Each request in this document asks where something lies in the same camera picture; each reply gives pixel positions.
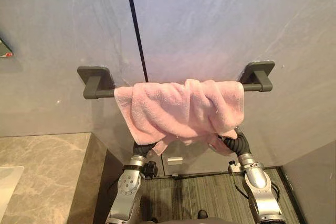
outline black vertical line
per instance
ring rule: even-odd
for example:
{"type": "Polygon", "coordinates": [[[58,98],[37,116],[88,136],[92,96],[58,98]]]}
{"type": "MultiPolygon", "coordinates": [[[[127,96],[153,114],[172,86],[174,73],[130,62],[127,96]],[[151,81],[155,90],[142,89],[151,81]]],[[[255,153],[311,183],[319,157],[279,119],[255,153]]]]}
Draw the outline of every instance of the black vertical line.
{"type": "Polygon", "coordinates": [[[165,172],[165,170],[164,170],[164,163],[163,163],[162,154],[161,154],[160,156],[161,156],[161,163],[162,163],[163,175],[166,176],[166,172],[165,172]]]}
{"type": "Polygon", "coordinates": [[[129,0],[129,1],[130,1],[130,7],[131,7],[131,13],[132,13],[132,18],[133,18],[135,34],[136,34],[136,40],[138,41],[138,47],[139,47],[139,53],[140,53],[140,57],[141,57],[143,74],[145,75],[145,81],[148,82],[146,63],[145,63],[145,59],[143,57],[143,51],[142,51],[142,45],[141,45],[141,39],[140,39],[140,32],[139,32],[139,27],[138,27],[138,20],[136,19],[134,1],[133,0],[129,0]]]}

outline dark floor trim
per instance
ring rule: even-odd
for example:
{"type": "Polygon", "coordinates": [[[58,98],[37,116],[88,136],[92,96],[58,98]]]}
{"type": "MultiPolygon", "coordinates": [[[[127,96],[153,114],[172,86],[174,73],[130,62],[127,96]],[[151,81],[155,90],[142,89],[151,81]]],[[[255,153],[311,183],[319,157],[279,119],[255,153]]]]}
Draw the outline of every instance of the dark floor trim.
{"type": "Polygon", "coordinates": [[[298,203],[298,201],[296,200],[296,197],[295,197],[295,193],[293,192],[291,186],[289,185],[289,182],[287,180],[287,177],[285,175],[285,171],[284,171],[284,168],[282,166],[279,166],[279,167],[276,167],[276,170],[281,178],[281,181],[283,183],[283,185],[285,186],[285,189],[287,191],[287,194],[289,196],[289,199],[290,199],[290,202],[292,203],[293,205],[293,208],[294,208],[294,211],[299,219],[299,222],[301,224],[307,224],[307,221],[302,213],[302,210],[300,208],[300,205],[298,203]]]}
{"type": "Polygon", "coordinates": [[[145,81],[148,82],[146,63],[145,63],[145,59],[144,59],[144,56],[143,56],[143,50],[142,50],[140,32],[139,32],[139,27],[138,27],[138,20],[136,19],[134,1],[129,0],[129,2],[130,2],[131,13],[132,13],[132,18],[133,18],[134,30],[135,30],[135,34],[136,34],[136,40],[138,41],[138,48],[139,48],[139,53],[140,53],[140,57],[141,57],[143,74],[145,75],[145,81]]]}
{"type": "MultiPolygon", "coordinates": [[[[269,167],[265,167],[265,170],[268,169],[274,169],[274,168],[278,168],[279,166],[269,166],[269,167]]],[[[174,179],[185,179],[185,178],[198,178],[198,177],[206,177],[206,176],[214,176],[214,175],[221,175],[221,174],[228,174],[228,171],[224,171],[224,172],[210,172],[210,173],[192,173],[192,174],[179,174],[178,176],[173,176],[173,175],[166,175],[164,172],[164,168],[163,168],[163,173],[164,176],[160,176],[160,177],[153,177],[151,179],[161,179],[161,178],[174,178],[174,179]]]]}

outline gray carpet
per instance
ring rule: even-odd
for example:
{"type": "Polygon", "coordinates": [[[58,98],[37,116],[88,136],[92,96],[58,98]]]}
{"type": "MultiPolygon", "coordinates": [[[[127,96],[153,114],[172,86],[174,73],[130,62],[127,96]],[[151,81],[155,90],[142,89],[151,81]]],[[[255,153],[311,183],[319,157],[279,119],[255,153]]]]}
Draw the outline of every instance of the gray carpet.
{"type": "MultiPolygon", "coordinates": [[[[281,191],[280,208],[287,224],[299,220],[276,169],[266,173],[281,191]]],[[[242,179],[236,181],[242,189],[242,179]]],[[[229,174],[174,180],[170,178],[146,180],[143,183],[141,210],[144,220],[155,217],[162,221],[197,219],[200,209],[209,217],[219,217],[242,224],[254,224],[248,201],[234,187],[229,174]]]]}

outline metal bracket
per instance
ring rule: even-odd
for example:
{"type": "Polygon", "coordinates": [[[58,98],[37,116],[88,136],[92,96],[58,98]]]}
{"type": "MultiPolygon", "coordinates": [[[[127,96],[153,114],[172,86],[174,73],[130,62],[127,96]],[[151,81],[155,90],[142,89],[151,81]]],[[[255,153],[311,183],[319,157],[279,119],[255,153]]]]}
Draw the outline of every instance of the metal bracket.
{"type": "Polygon", "coordinates": [[[240,78],[244,91],[271,91],[273,85],[268,78],[274,68],[274,61],[261,61],[249,63],[240,78]]]}
{"type": "Polygon", "coordinates": [[[151,179],[157,176],[157,171],[158,167],[156,166],[156,162],[149,161],[143,166],[141,173],[145,176],[146,179],[151,179]]]}
{"type": "Polygon", "coordinates": [[[86,85],[83,92],[85,99],[114,97],[115,85],[108,68],[79,67],[77,72],[86,85]]]}
{"type": "Polygon", "coordinates": [[[244,173],[244,170],[242,169],[242,166],[240,165],[240,163],[237,164],[234,160],[229,162],[229,166],[227,170],[229,171],[230,175],[232,175],[233,173],[234,174],[244,173]]]}
{"type": "Polygon", "coordinates": [[[167,158],[167,165],[182,165],[183,157],[169,157],[167,158]]]}

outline marble countertop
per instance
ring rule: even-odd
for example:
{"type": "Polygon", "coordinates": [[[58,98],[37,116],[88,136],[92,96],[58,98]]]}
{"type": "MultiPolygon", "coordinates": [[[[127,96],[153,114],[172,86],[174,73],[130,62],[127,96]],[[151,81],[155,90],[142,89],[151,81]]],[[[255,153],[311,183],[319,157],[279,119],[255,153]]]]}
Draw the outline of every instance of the marble countertop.
{"type": "Polygon", "coordinates": [[[92,223],[106,155],[92,135],[0,137],[0,167],[24,166],[1,224],[76,223],[80,208],[92,223]]]}

